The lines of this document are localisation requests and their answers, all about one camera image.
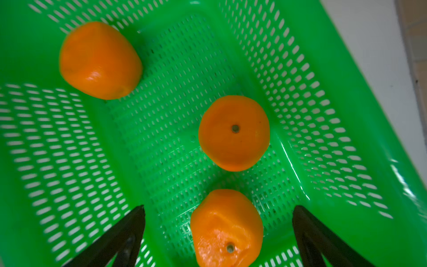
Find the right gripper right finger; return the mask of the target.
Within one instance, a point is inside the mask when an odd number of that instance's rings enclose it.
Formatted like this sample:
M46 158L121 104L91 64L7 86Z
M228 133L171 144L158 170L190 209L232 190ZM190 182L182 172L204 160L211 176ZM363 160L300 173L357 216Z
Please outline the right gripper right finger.
M292 213L292 226L305 267L325 267L325 260L333 267L373 266L301 205Z

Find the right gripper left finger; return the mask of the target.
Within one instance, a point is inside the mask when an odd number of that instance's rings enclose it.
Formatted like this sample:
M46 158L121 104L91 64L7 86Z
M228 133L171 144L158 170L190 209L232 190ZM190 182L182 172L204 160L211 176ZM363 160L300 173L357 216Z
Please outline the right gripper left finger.
M105 267L113 260L114 267L134 267L145 231L145 216L144 206L135 207L65 266Z

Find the orange four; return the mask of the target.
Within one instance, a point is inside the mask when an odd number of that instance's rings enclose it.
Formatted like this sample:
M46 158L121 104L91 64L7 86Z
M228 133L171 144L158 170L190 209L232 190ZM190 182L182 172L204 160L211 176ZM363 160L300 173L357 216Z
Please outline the orange four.
M248 267L260 254L264 236L261 216L238 191L210 192L192 213L190 229L201 267Z

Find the orange one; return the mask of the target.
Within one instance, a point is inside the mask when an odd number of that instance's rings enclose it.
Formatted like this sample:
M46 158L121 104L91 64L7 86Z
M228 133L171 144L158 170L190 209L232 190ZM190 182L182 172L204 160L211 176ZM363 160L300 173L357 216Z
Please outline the orange one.
M59 69L72 87L102 100L129 95L143 74L141 59L132 44L103 22L84 24L65 38Z

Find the orange two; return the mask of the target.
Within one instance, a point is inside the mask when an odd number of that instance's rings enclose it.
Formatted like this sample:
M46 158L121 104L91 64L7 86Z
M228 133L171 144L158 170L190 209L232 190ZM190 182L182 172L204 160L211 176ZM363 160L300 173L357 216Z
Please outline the orange two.
M202 117L199 143L220 168L232 172L247 170L269 147L269 119L263 108L248 97L221 97Z

